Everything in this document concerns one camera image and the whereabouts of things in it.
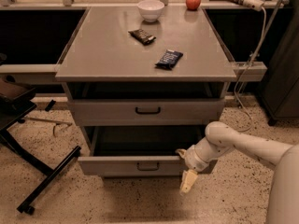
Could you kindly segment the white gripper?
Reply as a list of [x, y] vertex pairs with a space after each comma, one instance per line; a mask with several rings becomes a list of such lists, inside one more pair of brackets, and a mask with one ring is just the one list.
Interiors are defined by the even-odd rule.
[[212, 161], [229, 153], [229, 147], [218, 147], [203, 138], [196, 145], [192, 145], [187, 150], [179, 148], [176, 153], [185, 160], [188, 171], [184, 171], [181, 178], [179, 191], [182, 194], [188, 193], [194, 185], [198, 173], [204, 171]]

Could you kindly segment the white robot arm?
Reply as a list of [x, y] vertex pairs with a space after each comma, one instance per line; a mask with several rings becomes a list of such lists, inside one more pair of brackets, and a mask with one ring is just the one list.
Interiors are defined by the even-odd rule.
[[187, 166], [180, 191], [189, 192], [212, 161], [234, 149], [274, 171], [266, 224], [299, 224], [299, 146], [240, 133], [219, 121], [206, 126], [197, 144], [176, 151]]

